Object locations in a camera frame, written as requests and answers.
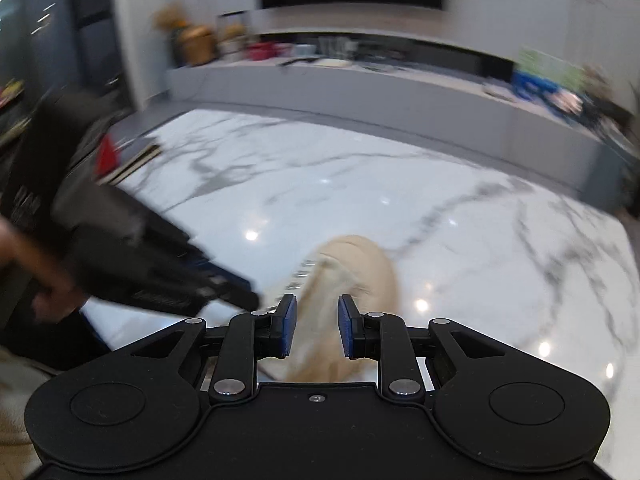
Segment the white marble floor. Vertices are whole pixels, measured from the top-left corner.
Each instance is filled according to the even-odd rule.
[[[638,271],[619,222],[447,155],[319,124],[194,110],[152,133],[164,154],[126,181],[258,290],[332,237],[391,257],[401,315],[447,317],[567,368],[607,396],[598,463],[640,471]],[[92,301],[114,348],[175,321]],[[233,310],[210,304],[209,325]]]

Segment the black tool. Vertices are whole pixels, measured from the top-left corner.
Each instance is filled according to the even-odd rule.
[[[603,395],[452,320],[407,328],[342,296],[345,355],[377,360],[378,384],[257,386],[256,361],[289,353],[295,308],[286,295],[228,327],[188,319],[53,378],[25,413],[44,462],[30,478],[609,478],[593,464]]]
[[[125,191],[93,182],[94,155],[111,122],[91,95],[46,97],[23,135],[0,213],[102,300],[180,316],[216,299],[257,309],[248,280],[213,264],[187,233]],[[89,219],[74,217],[87,211]],[[132,220],[135,235],[118,232],[123,219]]]
[[[308,56],[308,57],[294,57],[292,59],[287,59],[286,61],[278,63],[278,66],[281,68],[296,64],[296,63],[315,63],[321,59],[319,56]]]

